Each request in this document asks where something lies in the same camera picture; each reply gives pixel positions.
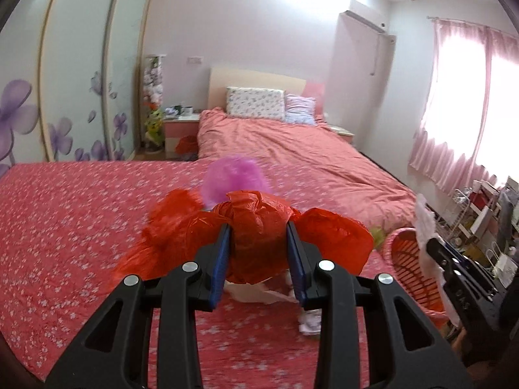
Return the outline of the red plastic bag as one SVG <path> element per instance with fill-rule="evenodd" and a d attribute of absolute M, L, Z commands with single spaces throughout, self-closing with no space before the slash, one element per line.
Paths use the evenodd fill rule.
<path fill-rule="evenodd" d="M 216 242 L 221 227 L 228 225 L 231 255 L 225 276 L 232 283 L 257 284 L 287 270 L 289 223 L 302 241 L 354 275 L 373 249 L 373 237 L 362 223 L 328 210 L 302 213 L 277 196 L 236 191 L 205 212 L 197 192 L 175 189 L 151 211 L 140 239 L 116 265 L 112 282 L 130 274 L 144 280 L 165 276 Z"/>

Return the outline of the magenta plastic bag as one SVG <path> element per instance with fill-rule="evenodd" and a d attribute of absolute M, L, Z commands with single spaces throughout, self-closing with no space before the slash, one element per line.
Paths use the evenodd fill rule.
<path fill-rule="evenodd" d="M 225 156 L 215 160 L 207 168 L 200 186 L 201 198 L 207 209 L 227 201 L 229 192 L 270 190 L 258 162 L 246 156 Z"/>

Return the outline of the small red trash bin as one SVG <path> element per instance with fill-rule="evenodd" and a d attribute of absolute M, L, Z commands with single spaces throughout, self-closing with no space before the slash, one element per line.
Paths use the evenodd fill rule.
<path fill-rule="evenodd" d="M 188 135 L 179 139 L 175 147 L 176 156 L 186 162 L 196 161 L 198 159 L 198 141 L 196 135 Z"/>

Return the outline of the crumpled white paper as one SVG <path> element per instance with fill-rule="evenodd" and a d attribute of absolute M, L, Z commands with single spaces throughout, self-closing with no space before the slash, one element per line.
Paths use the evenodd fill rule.
<path fill-rule="evenodd" d="M 288 270 L 268 278 L 258 284 L 237 284 L 226 281 L 224 290 L 234 300 L 241 303 L 272 305 L 275 303 L 296 304 L 295 289 Z M 321 331 L 322 311 L 320 309 L 299 314 L 299 332 L 303 336 L 318 336 Z"/>

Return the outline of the yellow green plastic bag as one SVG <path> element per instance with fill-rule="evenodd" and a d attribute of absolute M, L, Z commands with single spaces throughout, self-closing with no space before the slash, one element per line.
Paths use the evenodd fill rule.
<path fill-rule="evenodd" d="M 386 239 L 386 233 L 383 228 L 373 227 L 369 230 L 373 238 L 373 249 L 378 250 Z"/>

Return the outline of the red laundry basket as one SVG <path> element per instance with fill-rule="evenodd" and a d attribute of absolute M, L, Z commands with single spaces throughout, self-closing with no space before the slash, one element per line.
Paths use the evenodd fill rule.
<path fill-rule="evenodd" d="M 395 272 L 404 290 L 414 299 L 427 317 L 441 328 L 449 321 L 434 279 L 423 275 L 419 264 L 420 249 L 413 228 L 399 228 L 385 239 L 383 260 Z"/>

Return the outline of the cluttered desk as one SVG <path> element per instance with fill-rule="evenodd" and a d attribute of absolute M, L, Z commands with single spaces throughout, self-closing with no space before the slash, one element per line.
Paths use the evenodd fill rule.
<path fill-rule="evenodd" d="M 436 220 L 437 232 L 505 287 L 518 271 L 518 182 L 456 188 Z"/>

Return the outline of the bed with salmon duvet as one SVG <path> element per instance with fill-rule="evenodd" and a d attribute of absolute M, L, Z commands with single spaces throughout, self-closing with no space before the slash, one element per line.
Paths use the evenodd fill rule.
<path fill-rule="evenodd" d="M 273 191 L 302 211 L 323 208 L 386 233 L 414 220 L 415 194 L 323 122 L 240 119 L 214 108 L 200 115 L 198 144 L 202 159 L 255 159 Z"/>

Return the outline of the pink left nightstand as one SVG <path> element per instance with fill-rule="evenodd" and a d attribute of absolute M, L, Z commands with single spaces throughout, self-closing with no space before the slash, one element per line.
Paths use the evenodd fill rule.
<path fill-rule="evenodd" d="M 176 146 L 181 138 L 197 136 L 200 115 L 194 113 L 188 116 L 179 116 L 177 119 L 166 118 L 163 121 L 164 151 L 168 159 L 178 158 Z"/>

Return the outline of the hanging plush toy organizer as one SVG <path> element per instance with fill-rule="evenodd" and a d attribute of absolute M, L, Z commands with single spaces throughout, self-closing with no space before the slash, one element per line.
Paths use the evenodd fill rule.
<path fill-rule="evenodd" d="M 142 102 L 145 108 L 144 145 L 147 152 L 163 147 L 163 58 L 154 54 L 145 58 L 142 77 Z"/>

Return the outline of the pink window curtain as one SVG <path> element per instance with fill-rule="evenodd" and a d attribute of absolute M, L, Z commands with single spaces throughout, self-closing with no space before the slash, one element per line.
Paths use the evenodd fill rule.
<path fill-rule="evenodd" d="M 410 167 L 445 193 L 518 177 L 518 38 L 435 18 L 432 77 Z"/>

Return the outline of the white floral pillow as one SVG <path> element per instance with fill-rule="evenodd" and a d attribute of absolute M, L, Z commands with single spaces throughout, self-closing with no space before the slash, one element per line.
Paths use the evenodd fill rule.
<path fill-rule="evenodd" d="M 239 118 L 284 120 L 284 91 L 229 86 L 226 90 L 226 111 Z"/>

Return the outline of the beige wooden headboard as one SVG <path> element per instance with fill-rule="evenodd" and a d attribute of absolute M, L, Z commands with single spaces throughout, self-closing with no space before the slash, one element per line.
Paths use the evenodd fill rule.
<path fill-rule="evenodd" d="M 324 116 L 324 83 L 247 69 L 213 67 L 209 76 L 208 109 L 225 108 L 226 89 L 229 86 L 282 89 L 287 93 L 313 98 L 316 100 L 317 115 Z"/>

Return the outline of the floral sliding wardrobe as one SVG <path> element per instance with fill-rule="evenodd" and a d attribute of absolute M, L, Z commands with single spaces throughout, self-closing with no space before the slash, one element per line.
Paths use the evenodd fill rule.
<path fill-rule="evenodd" d="M 1 169 L 126 161 L 150 0 L 1 0 Z"/>

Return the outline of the white air conditioner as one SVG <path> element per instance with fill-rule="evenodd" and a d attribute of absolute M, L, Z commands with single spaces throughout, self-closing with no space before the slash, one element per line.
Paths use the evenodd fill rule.
<path fill-rule="evenodd" d="M 368 26 L 377 33 L 384 34 L 387 32 L 387 22 L 385 17 L 383 17 L 383 15 L 378 11 L 357 0 L 350 0 L 348 7 L 343 11 L 343 14 L 365 26 Z"/>

